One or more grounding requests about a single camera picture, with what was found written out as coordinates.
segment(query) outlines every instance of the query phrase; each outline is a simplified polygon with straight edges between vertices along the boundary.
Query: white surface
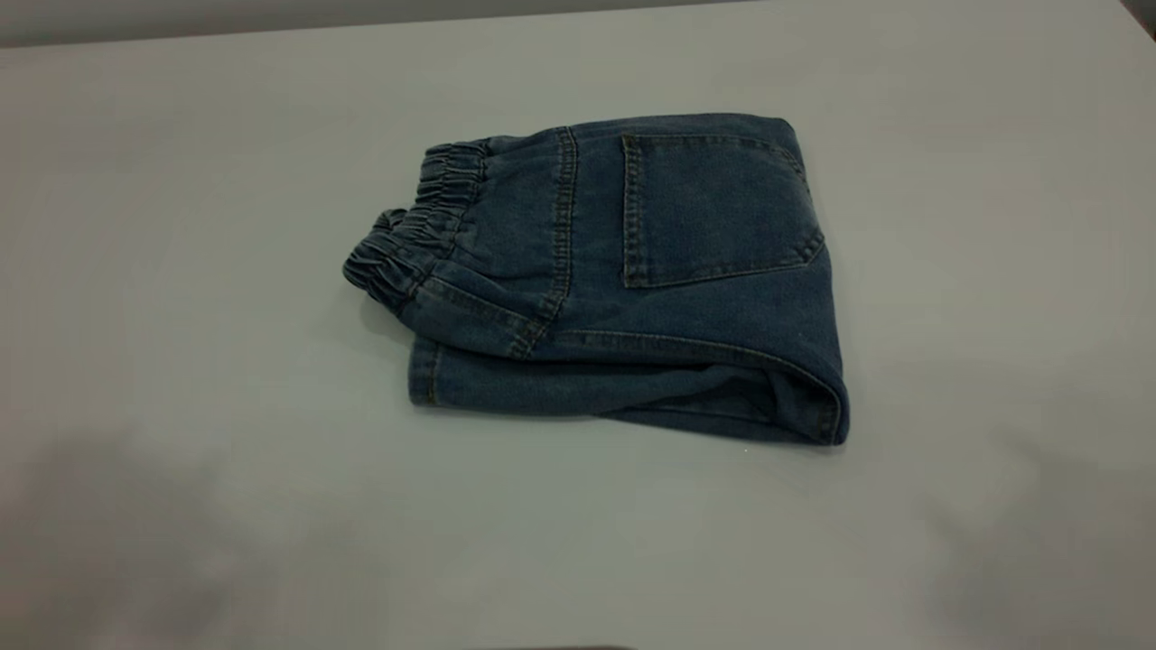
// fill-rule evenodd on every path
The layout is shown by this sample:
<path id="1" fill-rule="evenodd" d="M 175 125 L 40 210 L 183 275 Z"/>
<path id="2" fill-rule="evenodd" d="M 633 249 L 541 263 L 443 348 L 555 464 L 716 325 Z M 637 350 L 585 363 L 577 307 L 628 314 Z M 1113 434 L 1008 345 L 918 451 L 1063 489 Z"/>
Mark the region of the white surface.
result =
<path id="1" fill-rule="evenodd" d="M 784 0 L 0 66 L 0 475 L 47 522 L 9 548 L 51 584 L 53 554 L 97 571 L 144 534 L 225 574 L 231 540 L 264 576 L 232 615 L 331 648 L 1156 640 L 1156 47 L 1114 2 Z M 800 134 L 845 449 L 408 405 L 409 335 L 340 266 L 424 147 L 724 110 Z M 73 465 L 37 465 L 52 441 Z M 14 467 L 66 496 L 29 505 Z M 67 532 L 116 480 L 136 487 L 113 526 Z"/>

